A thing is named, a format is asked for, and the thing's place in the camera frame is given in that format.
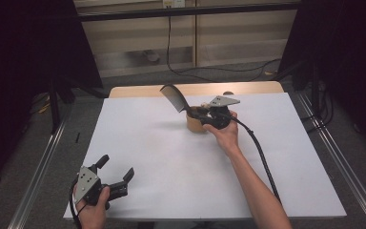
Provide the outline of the black metal stand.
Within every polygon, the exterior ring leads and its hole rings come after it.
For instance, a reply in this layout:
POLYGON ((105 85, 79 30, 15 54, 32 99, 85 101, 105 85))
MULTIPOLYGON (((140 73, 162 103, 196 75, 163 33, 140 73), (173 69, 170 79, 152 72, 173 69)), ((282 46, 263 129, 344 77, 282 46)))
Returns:
POLYGON ((49 96, 52 120, 51 132, 54 134, 61 123, 58 99, 66 104, 71 104, 75 99, 69 79, 64 75, 52 77, 49 85, 49 96))

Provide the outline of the brown cup with small figure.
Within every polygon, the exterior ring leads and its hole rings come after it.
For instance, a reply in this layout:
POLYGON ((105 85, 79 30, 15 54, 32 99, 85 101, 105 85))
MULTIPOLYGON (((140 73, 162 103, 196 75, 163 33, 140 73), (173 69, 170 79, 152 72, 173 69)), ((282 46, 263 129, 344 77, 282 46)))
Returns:
POLYGON ((205 105, 191 106, 186 112, 187 128, 189 131, 196 134, 202 134, 206 132, 206 130, 203 128, 203 125, 197 119, 192 118, 192 112, 197 112, 197 108, 199 107, 208 108, 205 105))

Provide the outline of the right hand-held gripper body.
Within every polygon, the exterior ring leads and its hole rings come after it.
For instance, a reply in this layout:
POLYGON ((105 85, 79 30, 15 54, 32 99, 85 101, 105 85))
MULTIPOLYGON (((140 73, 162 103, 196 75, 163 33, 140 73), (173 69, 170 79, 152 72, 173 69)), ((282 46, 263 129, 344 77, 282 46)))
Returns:
POLYGON ((218 95, 209 103, 203 103, 202 105, 210 109, 209 117, 211 120, 209 124, 216 129, 223 129, 230 124, 231 112, 229 106, 238 103, 238 99, 218 95))

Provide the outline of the metal floor rail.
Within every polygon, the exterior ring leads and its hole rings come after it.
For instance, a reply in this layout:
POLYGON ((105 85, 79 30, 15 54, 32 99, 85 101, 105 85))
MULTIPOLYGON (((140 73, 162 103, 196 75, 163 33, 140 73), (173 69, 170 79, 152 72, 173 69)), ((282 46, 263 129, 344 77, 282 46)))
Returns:
POLYGON ((29 218, 33 204, 35 203, 43 179, 48 171, 51 164, 52 157, 56 151, 57 145, 64 131, 64 125, 67 120, 61 120, 51 134, 49 142, 45 148, 44 154, 42 155, 39 164, 33 174, 33 177, 28 185, 28 188, 21 198, 21 201, 13 214, 8 229, 24 229, 26 222, 29 218))
POLYGON ((305 93, 297 93, 297 102, 305 115, 303 125, 313 141, 327 175, 335 187, 347 216, 336 219, 341 225, 366 226, 366 187, 357 176, 345 152, 322 120, 313 112, 312 102, 305 93))

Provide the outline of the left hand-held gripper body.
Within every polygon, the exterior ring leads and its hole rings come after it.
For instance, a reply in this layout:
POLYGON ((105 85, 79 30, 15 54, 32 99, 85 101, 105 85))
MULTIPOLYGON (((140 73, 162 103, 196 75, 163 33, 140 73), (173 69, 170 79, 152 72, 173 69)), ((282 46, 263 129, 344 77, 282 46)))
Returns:
MULTIPOLYGON (((101 191, 106 184, 101 182, 97 171, 103 165, 93 164, 90 167, 82 166, 77 176, 77 187, 74 194, 74 203, 84 200, 88 205, 96 205, 101 191)), ((123 176, 123 180, 109 185, 110 196, 105 204, 105 209, 110 208, 110 202, 117 198, 122 198, 128 194, 129 174, 123 176)))

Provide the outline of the white wall socket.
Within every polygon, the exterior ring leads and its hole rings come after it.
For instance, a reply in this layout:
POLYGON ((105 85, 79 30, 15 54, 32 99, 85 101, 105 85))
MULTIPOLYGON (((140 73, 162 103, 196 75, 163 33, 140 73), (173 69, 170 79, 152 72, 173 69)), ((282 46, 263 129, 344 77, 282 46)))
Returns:
POLYGON ((186 6, 185 0, 162 0, 164 9, 184 8, 186 6))

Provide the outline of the black curtain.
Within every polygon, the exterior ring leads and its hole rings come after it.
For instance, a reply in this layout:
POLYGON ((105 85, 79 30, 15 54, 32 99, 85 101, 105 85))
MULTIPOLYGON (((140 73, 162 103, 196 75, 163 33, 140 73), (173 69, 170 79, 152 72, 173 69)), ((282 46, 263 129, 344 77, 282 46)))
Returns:
POLYGON ((30 118, 33 98, 102 81, 74 0, 0 0, 0 170, 30 118))
POLYGON ((366 0, 300 0, 278 71, 297 88, 317 71, 366 135, 366 0))

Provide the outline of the black horizontal bar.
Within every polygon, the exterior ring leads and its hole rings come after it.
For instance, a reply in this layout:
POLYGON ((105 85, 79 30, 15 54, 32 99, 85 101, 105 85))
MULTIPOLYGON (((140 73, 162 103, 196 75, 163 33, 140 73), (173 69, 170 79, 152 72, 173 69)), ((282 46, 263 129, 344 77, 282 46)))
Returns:
POLYGON ((118 12, 80 13, 77 19, 81 22, 110 21, 125 19, 141 19, 155 17, 192 16, 222 13, 259 12, 276 10, 297 10, 302 6, 301 2, 248 4, 211 7, 190 7, 161 10, 132 10, 118 12))

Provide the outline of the person's left hand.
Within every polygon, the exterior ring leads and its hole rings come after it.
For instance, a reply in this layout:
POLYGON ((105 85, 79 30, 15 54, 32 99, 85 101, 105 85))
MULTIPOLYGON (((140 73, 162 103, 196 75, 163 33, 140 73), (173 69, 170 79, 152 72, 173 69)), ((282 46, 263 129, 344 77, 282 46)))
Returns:
POLYGON ((84 200, 76 204, 82 229, 104 229, 106 223, 106 203, 110 188, 104 187, 96 205, 88 205, 84 200))

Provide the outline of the person's right hand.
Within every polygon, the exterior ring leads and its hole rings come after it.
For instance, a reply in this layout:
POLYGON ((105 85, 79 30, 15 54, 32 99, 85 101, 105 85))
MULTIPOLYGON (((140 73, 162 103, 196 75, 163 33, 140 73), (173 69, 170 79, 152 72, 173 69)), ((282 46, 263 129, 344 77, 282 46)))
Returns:
POLYGON ((210 124, 204 124, 203 128, 215 136, 218 145, 228 157, 237 155, 240 152, 238 127, 234 120, 230 120, 230 124, 223 129, 216 129, 210 124))

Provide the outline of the wooden table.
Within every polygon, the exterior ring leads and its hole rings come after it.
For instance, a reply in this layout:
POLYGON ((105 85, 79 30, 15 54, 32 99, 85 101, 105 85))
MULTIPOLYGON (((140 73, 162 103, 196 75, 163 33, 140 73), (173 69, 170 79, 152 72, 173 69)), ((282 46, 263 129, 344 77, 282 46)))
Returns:
MULTIPOLYGON (((274 94, 284 90, 276 81, 176 84, 184 95, 274 94)), ((162 85, 114 87, 109 98, 162 96, 162 85)))

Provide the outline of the white sheet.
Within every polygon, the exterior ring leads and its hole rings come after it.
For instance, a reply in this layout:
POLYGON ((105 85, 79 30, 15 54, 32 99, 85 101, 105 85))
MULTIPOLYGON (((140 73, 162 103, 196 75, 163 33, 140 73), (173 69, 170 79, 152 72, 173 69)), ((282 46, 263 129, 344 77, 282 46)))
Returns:
MULTIPOLYGON (((244 94, 232 107, 243 127, 239 145, 256 173, 274 184, 292 218, 346 212, 285 93, 244 94)), ((113 219, 247 219, 250 211, 231 162, 209 133, 188 130, 164 97, 105 100, 84 163, 110 157, 105 183, 134 169, 128 194, 112 202, 113 219)))

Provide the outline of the black cleaver knife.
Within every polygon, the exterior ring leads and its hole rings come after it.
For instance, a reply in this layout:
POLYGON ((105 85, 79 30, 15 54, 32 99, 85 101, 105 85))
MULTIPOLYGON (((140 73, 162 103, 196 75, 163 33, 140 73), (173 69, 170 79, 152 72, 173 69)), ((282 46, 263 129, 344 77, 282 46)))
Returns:
POLYGON ((184 95, 173 84, 164 85, 160 89, 160 92, 172 103, 179 113, 182 111, 187 112, 191 107, 184 95))

